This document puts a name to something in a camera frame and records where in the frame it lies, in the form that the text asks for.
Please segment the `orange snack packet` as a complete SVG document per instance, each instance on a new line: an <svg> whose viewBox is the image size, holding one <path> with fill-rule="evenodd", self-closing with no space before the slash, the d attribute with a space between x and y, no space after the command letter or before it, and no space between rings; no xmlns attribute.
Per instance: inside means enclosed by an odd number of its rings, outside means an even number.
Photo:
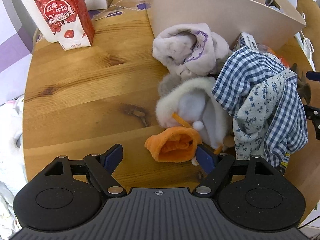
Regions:
<svg viewBox="0 0 320 240"><path fill-rule="evenodd" d="M276 52L274 50L272 50L270 47L268 47L264 44L258 43L257 48L259 50L259 53L264 54L264 55L272 58L273 60L282 63L284 65L284 67L286 67L286 68L290 68L288 61L283 56L276 54Z"/></svg>

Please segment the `red milk carton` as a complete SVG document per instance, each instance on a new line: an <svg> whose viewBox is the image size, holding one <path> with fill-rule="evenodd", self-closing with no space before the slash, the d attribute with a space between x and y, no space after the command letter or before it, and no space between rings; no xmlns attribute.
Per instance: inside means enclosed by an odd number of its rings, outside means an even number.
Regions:
<svg viewBox="0 0 320 240"><path fill-rule="evenodd" d="M85 0L34 0L61 47L90 47L95 29Z"/></svg>

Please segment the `orange plush pouch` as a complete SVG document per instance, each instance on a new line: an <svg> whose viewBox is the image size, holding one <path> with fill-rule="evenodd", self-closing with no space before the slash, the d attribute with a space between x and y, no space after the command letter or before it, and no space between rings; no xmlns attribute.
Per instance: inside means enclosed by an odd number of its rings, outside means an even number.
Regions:
<svg viewBox="0 0 320 240"><path fill-rule="evenodd" d="M149 137L144 147L160 163L183 163L195 157L197 146L202 144L198 131L187 127L170 127Z"/></svg>

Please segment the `blue checkered cloth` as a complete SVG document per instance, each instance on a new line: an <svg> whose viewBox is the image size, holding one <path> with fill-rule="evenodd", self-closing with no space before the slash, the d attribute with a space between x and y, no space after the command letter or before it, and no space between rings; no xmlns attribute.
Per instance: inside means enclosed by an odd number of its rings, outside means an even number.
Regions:
<svg viewBox="0 0 320 240"><path fill-rule="evenodd" d="M277 167L307 144L297 74L275 57L248 46L236 50L225 62L212 94L232 117L237 159L259 155Z"/></svg>

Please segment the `white fluffy plush hat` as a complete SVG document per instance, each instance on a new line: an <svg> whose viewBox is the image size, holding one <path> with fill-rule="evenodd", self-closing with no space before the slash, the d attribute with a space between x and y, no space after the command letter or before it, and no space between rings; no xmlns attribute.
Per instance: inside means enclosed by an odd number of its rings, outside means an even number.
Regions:
<svg viewBox="0 0 320 240"><path fill-rule="evenodd" d="M172 117L176 113L199 132L205 144L213 149L222 146L225 150L227 145L223 140L232 129L232 118L213 97L214 85L213 77L181 81L176 75L166 75L158 87L156 118L159 125L178 126Z"/></svg>

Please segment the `brown hair claw clip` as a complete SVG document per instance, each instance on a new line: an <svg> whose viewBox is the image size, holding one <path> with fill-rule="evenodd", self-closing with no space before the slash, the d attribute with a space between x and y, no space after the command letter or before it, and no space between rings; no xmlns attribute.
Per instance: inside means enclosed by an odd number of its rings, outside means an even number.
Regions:
<svg viewBox="0 0 320 240"><path fill-rule="evenodd" d="M302 101L304 100L306 104L309 105L311 101L311 88L306 81L304 73L302 72L301 77L299 77L299 69L296 63L291 66L290 70L297 74L297 93L300 99Z"/></svg>

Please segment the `beige plastic storage bin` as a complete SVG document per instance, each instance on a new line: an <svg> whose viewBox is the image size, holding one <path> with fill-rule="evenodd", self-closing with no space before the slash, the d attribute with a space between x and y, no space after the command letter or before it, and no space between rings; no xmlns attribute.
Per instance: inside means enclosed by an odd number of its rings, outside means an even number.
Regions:
<svg viewBox="0 0 320 240"><path fill-rule="evenodd" d="M206 23L229 44L246 32L274 50L306 27L288 0L147 0L154 36L170 26Z"/></svg>

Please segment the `lilac fleece cloth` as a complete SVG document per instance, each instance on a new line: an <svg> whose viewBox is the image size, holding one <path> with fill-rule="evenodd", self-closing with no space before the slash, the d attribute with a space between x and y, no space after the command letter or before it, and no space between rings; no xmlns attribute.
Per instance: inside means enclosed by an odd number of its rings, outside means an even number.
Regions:
<svg viewBox="0 0 320 240"><path fill-rule="evenodd" d="M207 24L178 24L153 41L152 55L181 80L218 74L232 51L226 40Z"/></svg>

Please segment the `small blue white carton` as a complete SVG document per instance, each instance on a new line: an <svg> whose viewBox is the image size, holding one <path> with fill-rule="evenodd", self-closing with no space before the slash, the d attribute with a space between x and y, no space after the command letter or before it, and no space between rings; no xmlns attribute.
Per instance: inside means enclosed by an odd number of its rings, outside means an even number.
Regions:
<svg viewBox="0 0 320 240"><path fill-rule="evenodd" d="M259 49L253 35L242 32L236 39L232 51L247 46L251 51L258 53Z"/></svg>

